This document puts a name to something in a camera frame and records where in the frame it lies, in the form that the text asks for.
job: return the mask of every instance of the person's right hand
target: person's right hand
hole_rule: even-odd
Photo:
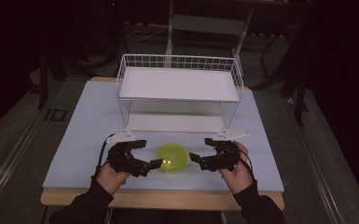
[[[246,153],[246,155],[248,154],[248,149],[246,149],[243,144],[235,141],[234,143],[237,145],[239,150],[241,150],[243,153]],[[247,161],[248,158],[243,153],[241,153],[241,158],[243,161]],[[238,161],[235,169],[232,172],[228,169],[222,169],[219,170],[219,172],[228,184],[228,188],[232,194],[239,193],[243,189],[251,186],[253,183],[251,174],[241,161]]]
[[[101,167],[100,173],[97,176],[97,182],[110,194],[114,195],[120,186],[125,183],[127,177],[131,174],[126,172],[116,172],[110,163],[107,162]]]

